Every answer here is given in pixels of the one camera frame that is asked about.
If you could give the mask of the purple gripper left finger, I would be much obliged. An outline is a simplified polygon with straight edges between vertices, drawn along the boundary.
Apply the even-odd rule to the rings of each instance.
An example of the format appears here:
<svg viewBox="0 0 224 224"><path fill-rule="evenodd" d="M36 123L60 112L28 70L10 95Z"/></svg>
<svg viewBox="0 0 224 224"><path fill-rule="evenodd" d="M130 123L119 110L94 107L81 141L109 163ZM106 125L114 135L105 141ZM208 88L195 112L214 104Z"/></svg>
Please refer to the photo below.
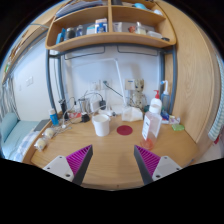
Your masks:
<svg viewBox="0 0 224 224"><path fill-rule="evenodd" d="M89 145L68 156L57 156L44 167L44 170L76 185L81 185L92 155L93 148Z"/></svg>

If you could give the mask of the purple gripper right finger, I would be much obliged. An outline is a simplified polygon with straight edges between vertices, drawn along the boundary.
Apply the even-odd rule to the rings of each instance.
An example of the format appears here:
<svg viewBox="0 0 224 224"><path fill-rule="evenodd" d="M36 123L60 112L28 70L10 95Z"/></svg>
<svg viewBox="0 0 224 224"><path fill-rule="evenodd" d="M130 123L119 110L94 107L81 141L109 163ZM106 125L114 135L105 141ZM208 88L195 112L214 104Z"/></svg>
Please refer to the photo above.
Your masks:
<svg viewBox="0 0 224 224"><path fill-rule="evenodd" d="M168 156L158 156L140 146L134 146L134 156L145 185L181 170Z"/></svg>

